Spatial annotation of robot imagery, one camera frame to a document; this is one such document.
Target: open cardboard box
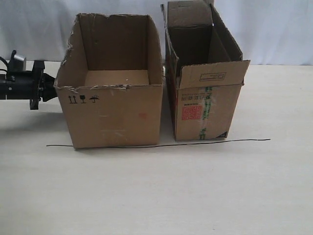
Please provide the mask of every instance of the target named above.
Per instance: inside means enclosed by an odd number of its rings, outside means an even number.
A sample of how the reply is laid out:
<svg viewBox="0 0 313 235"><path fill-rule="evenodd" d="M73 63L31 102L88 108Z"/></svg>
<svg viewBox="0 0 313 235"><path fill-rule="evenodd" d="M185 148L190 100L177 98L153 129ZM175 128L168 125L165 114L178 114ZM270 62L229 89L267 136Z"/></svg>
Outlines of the open cardboard box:
<svg viewBox="0 0 313 235"><path fill-rule="evenodd" d="M250 61L208 0L161 6L176 140L226 138Z"/></svg>
<svg viewBox="0 0 313 235"><path fill-rule="evenodd" d="M75 148L157 144L162 58L151 17L78 14L55 88Z"/></svg>

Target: white backdrop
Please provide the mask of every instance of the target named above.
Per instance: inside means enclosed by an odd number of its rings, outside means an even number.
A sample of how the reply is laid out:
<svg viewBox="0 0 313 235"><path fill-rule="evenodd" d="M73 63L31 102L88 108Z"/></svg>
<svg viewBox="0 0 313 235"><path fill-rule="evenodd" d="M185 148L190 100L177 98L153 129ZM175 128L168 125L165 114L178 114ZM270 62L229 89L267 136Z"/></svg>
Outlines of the white backdrop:
<svg viewBox="0 0 313 235"><path fill-rule="evenodd" d="M166 0L0 0L0 55L60 61L75 14L152 15L164 46ZM313 0L215 0L252 64L313 65Z"/></svg>

